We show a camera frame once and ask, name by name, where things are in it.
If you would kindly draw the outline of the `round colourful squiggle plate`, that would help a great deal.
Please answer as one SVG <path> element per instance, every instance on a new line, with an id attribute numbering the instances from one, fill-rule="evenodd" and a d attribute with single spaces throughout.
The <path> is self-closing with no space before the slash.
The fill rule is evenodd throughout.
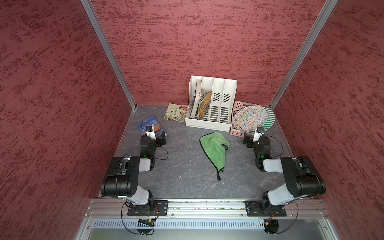
<path id="1" fill-rule="evenodd" d="M 257 127 L 262 127 L 267 120 L 267 111 L 261 106 L 245 107 L 235 113 L 232 127 L 243 132 L 254 132 Z"/>

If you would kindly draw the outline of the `green microfiber cloth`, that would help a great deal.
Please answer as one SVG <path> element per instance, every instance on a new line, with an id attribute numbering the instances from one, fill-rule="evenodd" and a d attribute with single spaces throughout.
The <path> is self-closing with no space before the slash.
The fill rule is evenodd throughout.
<path id="1" fill-rule="evenodd" d="M 221 181 L 220 172 L 226 165 L 226 151 L 230 147 L 229 141 L 221 133 L 210 133 L 200 137 L 200 145 L 216 169 L 217 180 Z"/>

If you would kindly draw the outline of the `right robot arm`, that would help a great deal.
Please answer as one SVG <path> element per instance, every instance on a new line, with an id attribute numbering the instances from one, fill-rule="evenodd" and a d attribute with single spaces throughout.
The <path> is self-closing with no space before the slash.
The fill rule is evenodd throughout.
<path id="1" fill-rule="evenodd" d="M 253 149 L 261 172 L 280 173 L 285 180 L 280 187 L 264 192 L 260 200 L 245 201 L 247 216 L 285 217 L 285 205 L 325 194 L 325 181 L 309 157 L 271 158 L 271 141 L 262 133 L 244 133 L 243 144 Z"/>

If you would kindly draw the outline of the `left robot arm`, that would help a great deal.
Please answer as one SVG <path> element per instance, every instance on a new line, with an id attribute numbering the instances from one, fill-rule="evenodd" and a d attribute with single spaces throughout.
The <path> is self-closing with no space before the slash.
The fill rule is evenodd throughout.
<path id="1" fill-rule="evenodd" d="M 113 157 L 101 184 L 101 195 L 126 201 L 129 216 L 165 216 L 167 210 L 161 209 L 167 201 L 155 201 L 151 191 L 139 186 L 139 173 L 154 169 L 156 149 L 166 143 L 165 133 L 156 139 L 145 136 L 140 139 L 139 156 Z"/>

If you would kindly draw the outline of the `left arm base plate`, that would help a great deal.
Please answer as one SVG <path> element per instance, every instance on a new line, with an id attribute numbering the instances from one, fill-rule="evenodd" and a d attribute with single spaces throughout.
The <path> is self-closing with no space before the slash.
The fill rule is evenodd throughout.
<path id="1" fill-rule="evenodd" d="M 128 207 L 127 216 L 134 217 L 163 217 L 168 214 L 169 201 L 154 200 L 149 201 L 146 205 L 132 205 Z"/>

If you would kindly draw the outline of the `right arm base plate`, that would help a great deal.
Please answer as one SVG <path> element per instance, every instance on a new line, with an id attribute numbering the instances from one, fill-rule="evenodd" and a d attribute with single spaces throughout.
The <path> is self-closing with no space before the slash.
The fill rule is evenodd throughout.
<path id="1" fill-rule="evenodd" d="M 266 201 L 245 201 L 248 217 L 286 217 L 285 206 L 274 206 Z"/>

